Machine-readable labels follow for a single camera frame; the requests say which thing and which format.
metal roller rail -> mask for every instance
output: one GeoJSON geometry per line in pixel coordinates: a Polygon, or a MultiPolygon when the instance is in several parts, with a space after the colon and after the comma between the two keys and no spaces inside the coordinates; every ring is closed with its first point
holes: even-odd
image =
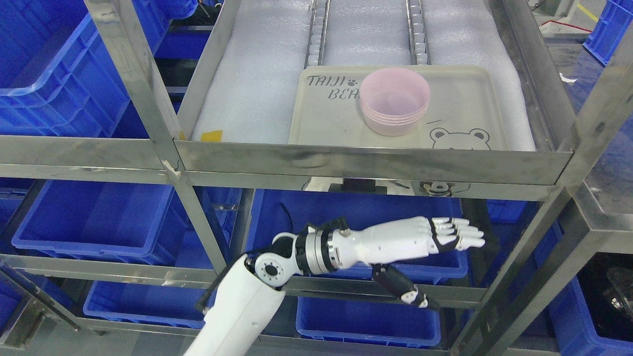
{"type": "MultiPolygon", "coordinates": [[[[331,0],[313,0],[310,22],[310,37],[306,50],[304,69],[323,65],[323,53],[327,39],[327,20],[331,0]]],[[[420,0],[405,0],[409,28],[409,51],[412,65],[430,64],[427,53],[427,36],[424,31],[424,17],[420,0]]]]}

yellow tape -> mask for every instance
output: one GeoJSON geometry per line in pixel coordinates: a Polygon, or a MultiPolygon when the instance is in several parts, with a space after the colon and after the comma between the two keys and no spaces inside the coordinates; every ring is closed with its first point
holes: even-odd
{"type": "Polygon", "coordinates": [[[598,22],[598,17],[594,14],[591,13],[591,11],[587,10],[586,7],[584,7],[581,4],[578,4],[578,9],[580,9],[582,12],[585,13],[585,15],[589,16],[590,19],[594,20],[595,22],[598,22]]]}
{"type": "Polygon", "coordinates": [[[200,141],[222,142],[222,130],[209,131],[202,134],[200,141]]]}

beige tray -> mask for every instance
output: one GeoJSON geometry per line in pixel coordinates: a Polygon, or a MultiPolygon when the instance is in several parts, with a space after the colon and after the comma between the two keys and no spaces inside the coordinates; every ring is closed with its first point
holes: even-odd
{"type": "Polygon", "coordinates": [[[508,149],[503,120],[488,72],[479,67],[406,66],[431,88],[429,109],[409,134],[387,137],[363,119],[358,89],[382,67],[311,67],[299,80],[291,144],[320,146],[508,149]]]}

bear logo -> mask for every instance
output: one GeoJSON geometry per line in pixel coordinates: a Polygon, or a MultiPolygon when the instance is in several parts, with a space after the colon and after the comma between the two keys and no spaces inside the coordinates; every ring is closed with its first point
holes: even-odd
{"type": "Polygon", "coordinates": [[[488,149],[490,135],[486,130],[472,129],[470,132],[448,132],[438,127],[431,130],[433,148],[437,149],[488,149]]]}

white foam padding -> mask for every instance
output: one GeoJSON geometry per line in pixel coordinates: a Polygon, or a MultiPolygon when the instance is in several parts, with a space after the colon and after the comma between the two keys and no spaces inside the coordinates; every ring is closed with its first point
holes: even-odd
{"type": "Polygon", "coordinates": [[[512,151],[534,151],[517,71],[483,0],[422,0],[432,65],[476,65],[492,76],[512,151]]]}
{"type": "Polygon", "coordinates": [[[404,0],[331,0],[323,65],[410,65],[404,0]]]}
{"type": "Polygon", "coordinates": [[[288,143],[310,32],[311,0],[242,0],[192,139],[288,143]]]}

